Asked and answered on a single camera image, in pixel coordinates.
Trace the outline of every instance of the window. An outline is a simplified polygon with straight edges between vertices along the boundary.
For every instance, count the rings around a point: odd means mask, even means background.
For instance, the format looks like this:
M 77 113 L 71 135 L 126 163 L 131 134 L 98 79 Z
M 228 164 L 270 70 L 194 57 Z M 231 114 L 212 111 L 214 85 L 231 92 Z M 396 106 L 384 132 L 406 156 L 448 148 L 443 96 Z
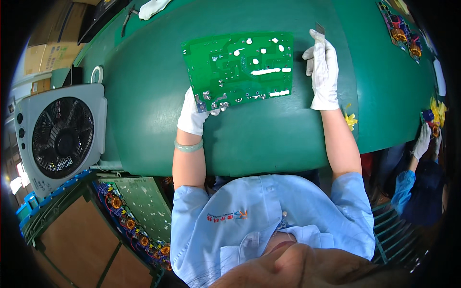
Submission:
M 16 192 L 18 192 L 19 188 L 21 188 L 21 185 L 22 185 L 21 182 L 22 182 L 21 177 L 14 178 L 10 182 L 10 187 L 11 187 L 11 191 L 13 192 L 13 195 L 16 195 Z
M 21 177 L 21 182 L 23 184 L 23 188 L 26 188 L 27 185 L 30 184 L 29 177 L 27 177 L 27 173 L 24 170 L 24 165 L 22 162 L 19 162 L 16 165 L 16 169 L 18 170 L 18 175 Z

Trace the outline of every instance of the green circuit board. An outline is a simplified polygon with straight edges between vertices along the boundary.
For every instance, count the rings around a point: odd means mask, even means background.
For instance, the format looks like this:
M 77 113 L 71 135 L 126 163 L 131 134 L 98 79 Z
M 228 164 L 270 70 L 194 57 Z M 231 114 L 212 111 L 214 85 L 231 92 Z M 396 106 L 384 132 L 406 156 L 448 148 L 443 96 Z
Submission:
M 210 36 L 181 48 L 199 113 L 291 94 L 289 32 Z

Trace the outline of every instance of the tape roll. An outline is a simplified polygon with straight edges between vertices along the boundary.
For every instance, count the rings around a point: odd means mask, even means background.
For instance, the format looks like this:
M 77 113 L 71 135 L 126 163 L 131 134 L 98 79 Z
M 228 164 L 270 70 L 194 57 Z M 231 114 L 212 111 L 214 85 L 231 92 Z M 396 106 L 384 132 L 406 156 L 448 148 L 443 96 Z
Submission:
M 99 77 L 98 77 L 98 81 L 97 83 L 102 83 L 102 78 L 104 77 L 104 71 L 102 70 L 102 67 L 101 66 L 96 66 L 94 69 L 93 69 L 93 73 L 91 73 L 91 83 L 95 83 L 96 82 L 96 79 L 94 79 L 95 77 L 95 72 L 98 71 L 99 72 Z

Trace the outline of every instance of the bracelet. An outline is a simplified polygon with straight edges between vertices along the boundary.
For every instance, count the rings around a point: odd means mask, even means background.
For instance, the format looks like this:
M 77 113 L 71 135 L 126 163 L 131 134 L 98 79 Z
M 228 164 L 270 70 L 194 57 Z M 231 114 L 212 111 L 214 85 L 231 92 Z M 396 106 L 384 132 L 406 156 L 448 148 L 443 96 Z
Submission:
M 178 142 L 176 142 L 176 139 L 175 139 L 174 140 L 174 146 L 179 151 L 182 151 L 182 152 L 195 152 L 195 151 L 197 151 L 197 150 L 199 150 L 200 148 L 203 147 L 203 139 L 200 139 L 200 142 L 198 144 L 191 145 L 191 146 L 178 144 Z

